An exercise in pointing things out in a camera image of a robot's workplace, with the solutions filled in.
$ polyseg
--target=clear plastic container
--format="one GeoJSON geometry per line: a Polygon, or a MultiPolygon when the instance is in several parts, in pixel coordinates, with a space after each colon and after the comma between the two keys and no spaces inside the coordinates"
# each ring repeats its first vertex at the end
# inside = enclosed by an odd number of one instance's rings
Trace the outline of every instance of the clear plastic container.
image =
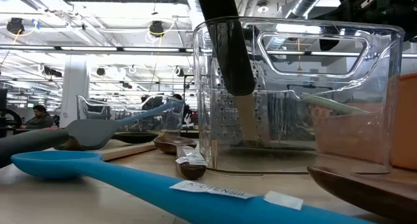
{"type": "MultiPolygon", "coordinates": [[[[175,98],[164,95],[153,95],[141,104],[107,103],[77,96],[78,119],[120,120],[140,114],[159,105],[176,102],[175,98]]],[[[135,123],[121,126],[118,132],[145,133],[169,132],[179,135],[182,127],[184,105],[175,104],[160,115],[145,117],[135,123]]]]}
{"type": "Polygon", "coordinates": [[[200,150],[208,167],[299,173],[319,165],[387,173],[402,40],[401,28],[359,23],[219,18],[201,24],[194,31],[194,70],[200,150]],[[236,97],[225,87],[217,57],[227,50],[222,44],[213,52],[210,40],[239,33],[237,23],[255,80],[249,117],[256,122],[250,126],[256,143],[244,140],[236,97]],[[298,49],[285,49],[294,41],[298,49]],[[338,44],[325,48],[332,43],[338,44]],[[312,68],[312,57],[323,67],[312,68]]]}

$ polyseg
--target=orange container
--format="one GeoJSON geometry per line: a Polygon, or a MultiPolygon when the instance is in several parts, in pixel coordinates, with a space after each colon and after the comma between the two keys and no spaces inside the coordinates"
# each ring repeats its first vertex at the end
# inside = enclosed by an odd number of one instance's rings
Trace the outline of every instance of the orange container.
{"type": "Polygon", "coordinates": [[[400,77],[392,165],[417,170],[417,74],[400,77]]]}
{"type": "Polygon", "coordinates": [[[309,105],[317,149],[325,154],[385,163],[389,147],[383,108],[379,104],[349,104],[369,113],[332,116],[332,110],[309,105]]]}

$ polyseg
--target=blue spatula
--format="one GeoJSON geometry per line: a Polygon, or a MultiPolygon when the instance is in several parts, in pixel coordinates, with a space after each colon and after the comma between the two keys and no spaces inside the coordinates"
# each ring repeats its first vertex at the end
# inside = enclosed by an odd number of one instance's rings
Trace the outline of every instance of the blue spatula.
{"type": "Polygon", "coordinates": [[[182,180],[102,162],[94,152],[27,152],[14,155],[12,161],[23,172],[41,178],[95,178],[194,224],[369,223],[307,205],[301,210],[286,208],[264,201],[263,196],[239,199],[170,189],[182,180]]]}

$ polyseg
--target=table surface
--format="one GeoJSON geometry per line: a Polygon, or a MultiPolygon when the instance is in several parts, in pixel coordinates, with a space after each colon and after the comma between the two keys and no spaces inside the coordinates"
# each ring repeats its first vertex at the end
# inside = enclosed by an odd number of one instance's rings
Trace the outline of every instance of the table surface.
{"type": "MultiPolygon", "coordinates": [[[[181,177],[175,157],[152,150],[112,163],[161,175],[181,177]]],[[[309,175],[231,176],[208,171],[200,182],[256,194],[277,191],[304,203],[377,223],[393,223],[348,204],[321,189],[309,175]]],[[[92,178],[47,181],[21,172],[14,165],[0,169],[0,217],[8,224],[185,224],[151,204],[92,178]]]]}

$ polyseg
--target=utensil label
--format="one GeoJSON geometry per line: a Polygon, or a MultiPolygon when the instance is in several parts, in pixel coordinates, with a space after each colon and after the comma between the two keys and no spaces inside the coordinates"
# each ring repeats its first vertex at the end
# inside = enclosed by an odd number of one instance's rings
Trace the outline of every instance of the utensil label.
{"type": "Polygon", "coordinates": [[[190,165],[204,165],[207,166],[207,162],[199,151],[195,149],[183,149],[186,156],[182,156],[175,160],[178,164],[188,162],[190,165]]]}
{"type": "Polygon", "coordinates": [[[256,197],[257,195],[246,193],[243,191],[235,191],[232,189],[226,188],[217,188],[214,186],[209,186],[205,184],[201,184],[198,182],[191,182],[191,181],[182,181],[170,187],[171,189],[177,189],[181,191],[189,191],[189,192],[205,192],[215,195],[225,195],[230,197],[236,197],[240,199],[249,199],[252,197],[256,197]]]}
{"type": "Polygon", "coordinates": [[[295,210],[301,210],[302,203],[304,202],[302,199],[292,197],[290,195],[284,195],[275,191],[269,191],[264,196],[263,200],[271,204],[276,204],[295,210]]]}

